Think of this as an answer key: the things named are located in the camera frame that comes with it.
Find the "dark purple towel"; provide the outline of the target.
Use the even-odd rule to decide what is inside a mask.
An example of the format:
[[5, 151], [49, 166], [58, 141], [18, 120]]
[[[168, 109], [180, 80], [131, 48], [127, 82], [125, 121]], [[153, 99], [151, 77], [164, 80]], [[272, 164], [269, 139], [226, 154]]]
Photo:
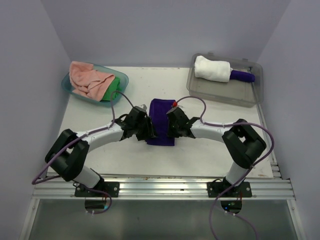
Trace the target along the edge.
[[169, 120], [167, 112], [172, 109], [173, 99], [154, 98], [150, 102], [149, 116], [157, 137], [149, 138], [146, 143], [151, 146], [174, 147], [175, 138], [168, 137]]

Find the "pink towel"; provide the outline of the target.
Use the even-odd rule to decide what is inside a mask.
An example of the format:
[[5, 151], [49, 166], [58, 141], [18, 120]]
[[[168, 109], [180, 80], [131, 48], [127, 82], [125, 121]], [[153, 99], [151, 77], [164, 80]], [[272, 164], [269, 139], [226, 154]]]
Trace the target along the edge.
[[94, 69], [92, 63], [72, 61], [69, 79], [73, 93], [100, 102], [116, 76]]

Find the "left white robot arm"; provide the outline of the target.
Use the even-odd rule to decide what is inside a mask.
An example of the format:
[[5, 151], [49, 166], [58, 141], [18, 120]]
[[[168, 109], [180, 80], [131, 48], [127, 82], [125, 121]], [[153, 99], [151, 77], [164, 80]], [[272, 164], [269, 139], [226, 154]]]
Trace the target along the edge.
[[101, 128], [86, 132], [65, 129], [47, 153], [45, 162], [66, 182], [77, 182], [86, 187], [92, 196], [103, 193], [102, 177], [85, 166], [88, 153], [109, 143], [120, 142], [136, 136], [145, 141], [156, 138], [156, 129], [147, 115], [117, 118]]

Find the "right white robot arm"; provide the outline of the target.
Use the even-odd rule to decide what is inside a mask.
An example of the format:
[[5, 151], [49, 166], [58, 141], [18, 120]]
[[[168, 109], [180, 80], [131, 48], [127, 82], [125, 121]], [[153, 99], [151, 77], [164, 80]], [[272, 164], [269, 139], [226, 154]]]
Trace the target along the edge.
[[198, 117], [168, 114], [168, 136], [192, 139], [208, 139], [224, 143], [233, 163], [223, 179], [223, 192], [235, 196], [241, 190], [241, 177], [267, 148], [266, 142], [244, 119], [240, 125], [216, 127], [203, 124]]

